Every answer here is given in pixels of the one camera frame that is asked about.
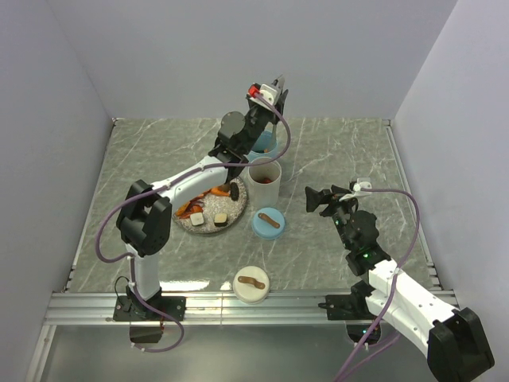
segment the gray wall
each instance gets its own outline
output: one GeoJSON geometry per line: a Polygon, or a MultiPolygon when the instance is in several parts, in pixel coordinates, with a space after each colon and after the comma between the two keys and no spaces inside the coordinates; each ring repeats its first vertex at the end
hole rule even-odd
{"type": "Polygon", "coordinates": [[[110,115],[138,118],[245,110],[281,73],[288,115],[392,118],[455,3],[49,0],[110,115]]]}
{"type": "Polygon", "coordinates": [[[441,280],[481,317],[507,380],[509,3],[460,0],[395,119],[441,280]]]}
{"type": "Polygon", "coordinates": [[[111,120],[44,0],[0,0],[0,379],[24,380],[111,120]]]}

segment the white lid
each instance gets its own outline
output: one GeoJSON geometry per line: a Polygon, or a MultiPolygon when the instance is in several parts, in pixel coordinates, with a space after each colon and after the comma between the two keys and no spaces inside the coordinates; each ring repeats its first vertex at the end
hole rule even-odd
{"type": "Polygon", "coordinates": [[[233,291],[240,301],[247,304],[257,304],[265,299],[269,294],[270,280],[267,273],[258,267],[245,267],[237,272],[233,279],[233,291]],[[239,276],[252,277],[265,284],[265,288],[258,289],[254,285],[239,282],[239,276]]]}

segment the floor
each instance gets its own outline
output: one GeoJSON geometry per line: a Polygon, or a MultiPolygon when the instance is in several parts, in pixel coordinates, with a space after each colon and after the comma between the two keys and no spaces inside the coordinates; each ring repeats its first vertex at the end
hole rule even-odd
{"type": "MultiPolygon", "coordinates": [[[[94,253],[94,236],[106,213],[123,201],[130,184],[165,179],[202,159],[212,148],[218,119],[119,119],[113,130],[103,172],[80,248],[72,292],[113,291],[115,279],[128,275],[126,261],[105,264],[94,253]]],[[[305,212],[304,188],[346,187],[357,177],[371,177],[375,188],[402,189],[402,177],[380,119],[290,119],[293,141],[280,159],[282,183],[277,208],[285,233],[274,241],[251,230],[254,211],[247,206],[238,223],[215,236],[198,236],[172,225],[162,251],[159,273],[164,290],[230,290],[235,273],[247,265],[264,268],[272,289],[347,288],[358,279],[350,272],[340,238],[330,219],[305,212]]],[[[278,139],[286,140],[284,129],[278,139]]],[[[373,212],[379,243],[393,258],[407,249],[415,224],[408,200],[374,194],[360,201],[373,212]]],[[[124,252],[115,225],[104,233],[102,249],[113,257],[124,252]]],[[[420,243],[404,268],[431,287],[420,243]]]]}

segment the red component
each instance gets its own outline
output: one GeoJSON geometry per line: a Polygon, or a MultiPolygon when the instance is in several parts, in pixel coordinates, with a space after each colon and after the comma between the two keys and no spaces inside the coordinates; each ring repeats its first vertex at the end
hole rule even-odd
{"type": "Polygon", "coordinates": [[[247,91],[247,94],[249,94],[251,97],[255,97],[255,94],[260,93],[259,89],[255,85],[251,85],[249,90],[247,91]]]}

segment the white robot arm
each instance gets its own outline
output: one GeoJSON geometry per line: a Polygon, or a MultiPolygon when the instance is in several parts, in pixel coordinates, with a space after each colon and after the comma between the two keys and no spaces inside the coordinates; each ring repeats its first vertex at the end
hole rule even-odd
{"type": "MultiPolygon", "coordinates": [[[[374,324],[383,317],[421,350],[438,381],[474,380],[495,363],[479,317],[469,308],[458,310],[442,302],[401,270],[376,241],[376,216],[359,210],[360,197],[386,191],[391,190],[373,189],[369,178],[352,182],[349,189],[333,185],[330,190],[318,192],[306,187],[306,211],[327,205],[320,215],[332,218],[343,245],[350,251],[348,266],[362,279],[352,287],[350,296],[326,296],[328,302],[320,307],[328,310],[329,319],[337,310],[351,311],[354,316],[371,315],[374,324]]],[[[363,335],[364,340],[367,336],[369,333],[363,335]]],[[[338,376],[343,375],[361,345],[354,349],[338,376]]]]}

